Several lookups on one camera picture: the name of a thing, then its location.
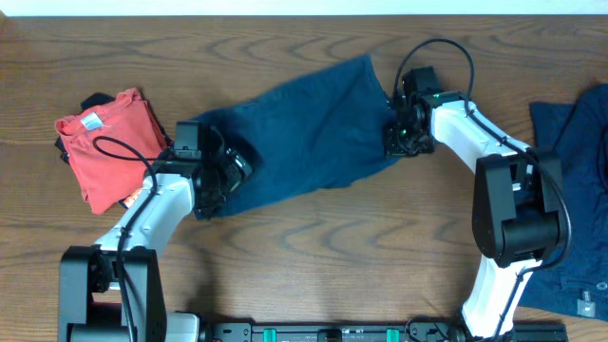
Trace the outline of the navy blue shorts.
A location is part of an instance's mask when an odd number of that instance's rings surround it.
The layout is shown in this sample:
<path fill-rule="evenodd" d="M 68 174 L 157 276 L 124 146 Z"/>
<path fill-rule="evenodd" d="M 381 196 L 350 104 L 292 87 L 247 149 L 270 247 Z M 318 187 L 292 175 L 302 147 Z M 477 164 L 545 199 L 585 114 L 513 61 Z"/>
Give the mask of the navy blue shorts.
<path fill-rule="evenodd" d="M 253 166 L 218 215 L 348 187 L 394 165 L 383 145 L 393 116 L 368 54 L 199 115 Z"/>

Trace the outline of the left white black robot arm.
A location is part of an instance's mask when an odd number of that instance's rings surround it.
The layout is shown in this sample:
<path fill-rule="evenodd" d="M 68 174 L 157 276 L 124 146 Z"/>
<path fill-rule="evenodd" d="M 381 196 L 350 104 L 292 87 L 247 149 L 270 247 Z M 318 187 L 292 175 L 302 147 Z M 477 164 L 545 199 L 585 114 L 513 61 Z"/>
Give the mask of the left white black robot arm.
<path fill-rule="evenodd" d="M 174 144 L 147 158 L 111 142 L 145 167 L 142 192 L 105 235 L 71 246 L 60 262 L 58 338 L 61 341 L 211 341 L 213 328 L 196 313 L 165 307 L 159 259 L 188 215 L 209 219 L 251 176 L 252 165 L 213 126 L 177 124 Z"/>

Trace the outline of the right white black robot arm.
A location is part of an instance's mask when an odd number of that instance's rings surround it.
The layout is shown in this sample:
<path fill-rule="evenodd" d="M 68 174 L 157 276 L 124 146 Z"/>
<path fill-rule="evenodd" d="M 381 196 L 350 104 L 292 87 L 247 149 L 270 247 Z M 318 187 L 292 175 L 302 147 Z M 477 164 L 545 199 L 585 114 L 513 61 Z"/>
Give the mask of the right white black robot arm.
<path fill-rule="evenodd" d="M 385 128 L 389 156 L 414 157 L 442 143 L 475 176 L 471 228 L 482 256 L 449 340 L 517 336 L 513 316 L 528 281 L 558 266 L 552 253 L 571 245 L 559 158 L 510 137 L 462 92 L 398 92 L 391 106 L 396 117 Z"/>

